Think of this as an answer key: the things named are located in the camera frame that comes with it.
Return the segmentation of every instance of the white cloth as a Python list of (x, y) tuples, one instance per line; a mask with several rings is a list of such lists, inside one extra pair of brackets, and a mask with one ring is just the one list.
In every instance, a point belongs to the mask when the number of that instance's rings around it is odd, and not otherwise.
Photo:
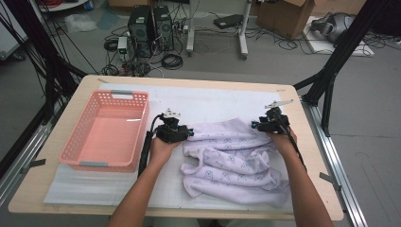
[(199, 164), (183, 164), (181, 171), (192, 198), (205, 193), (241, 204), (285, 204), (288, 181), (270, 166), (269, 152), (276, 150), (265, 133), (237, 118), (189, 128), (195, 135), (183, 143), (183, 154)]

